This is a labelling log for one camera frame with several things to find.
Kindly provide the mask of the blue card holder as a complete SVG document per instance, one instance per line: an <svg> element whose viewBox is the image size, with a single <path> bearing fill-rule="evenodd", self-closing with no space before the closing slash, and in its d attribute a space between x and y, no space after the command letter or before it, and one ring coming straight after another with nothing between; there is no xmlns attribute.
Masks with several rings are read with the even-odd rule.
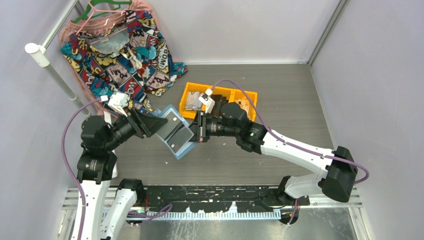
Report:
<svg viewBox="0 0 424 240"><path fill-rule="evenodd" d="M159 118L165 118L165 116L169 113L169 112L174 112L180 119L181 119L181 123L172 131L170 132L165 132L164 130L162 130L162 128L155 134L172 152L171 148L169 147L167 140L178 130L182 129L182 128L189 128L189 123L185 120L185 118L174 108L173 105L168 105L167 107L165 107L163 110L160 109L156 109L153 114L156 117ZM190 152L193 148L195 148L198 145L197 142L190 142L188 141L183 148L180 150L180 152L178 154L174 154L172 152L172 154L175 156L175 158L177 160L183 158L188 152Z"/></svg>

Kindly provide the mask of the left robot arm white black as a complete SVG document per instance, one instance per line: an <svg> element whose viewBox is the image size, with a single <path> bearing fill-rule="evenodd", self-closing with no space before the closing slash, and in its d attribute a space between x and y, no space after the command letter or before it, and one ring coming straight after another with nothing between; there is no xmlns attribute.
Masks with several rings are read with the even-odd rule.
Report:
<svg viewBox="0 0 424 240"><path fill-rule="evenodd" d="M131 110L112 123L99 115L81 124L82 154L77 162L79 200L71 238L73 240L113 240L126 221L132 206L146 202L142 180L124 178L118 185L112 207L102 218L106 194L111 185L117 156L114 150L128 139L156 134L167 119Z"/></svg>

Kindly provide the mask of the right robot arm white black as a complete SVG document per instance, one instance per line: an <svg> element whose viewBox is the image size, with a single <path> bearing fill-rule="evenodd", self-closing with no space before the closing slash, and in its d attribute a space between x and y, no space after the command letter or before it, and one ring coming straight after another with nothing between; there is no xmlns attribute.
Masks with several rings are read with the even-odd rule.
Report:
<svg viewBox="0 0 424 240"><path fill-rule="evenodd" d="M246 111L235 103L224 104L220 116L197 111L189 129L194 133L191 142L206 143L212 136L234 137L244 151L277 157L308 169L308 175L283 177L277 192L283 205L320 193L341 203L350 200L358 167L343 146L332 150L287 138L249 120Z"/></svg>

